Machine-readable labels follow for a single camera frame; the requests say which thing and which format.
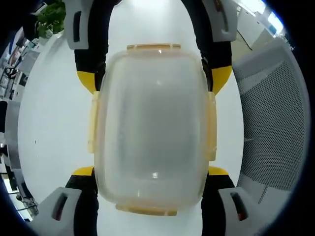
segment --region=green leaves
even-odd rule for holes
[[[46,38],[47,31],[58,33],[64,29],[63,21],[65,18],[65,5],[62,0],[56,0],[55,3],[48,5],[37,16],[37,31],[40,37]]]

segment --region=window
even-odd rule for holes
[[[266,8],[266,4],[262,0],[241,0],[240,2],[253,13],[258,11],[262,14]]]
[[[276,30],[277,30],[276,34],[279,34],[282,31],[282,29],[284,28],[282,22],[279,20],[279,18],[273,12],[268,17],[268,21],[276,28]]]

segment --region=gray mesh chair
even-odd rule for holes
[[[271,220],[295,185],[310,135],[310,106],[301,70],[275,39],[233,64],[244,117],[238,186]]]

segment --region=container lid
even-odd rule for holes
[[[180,45],[128,46],[107,64],[94,101],[95,176],[104,198],[156,215],[200,200],[213,104],[197,56]]]

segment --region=plastic container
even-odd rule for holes
[[[201,199],[216,113],[197,56],[178,44],[128,46],[108,62],[93,103],[89,148],[101,196],[152,215]]]

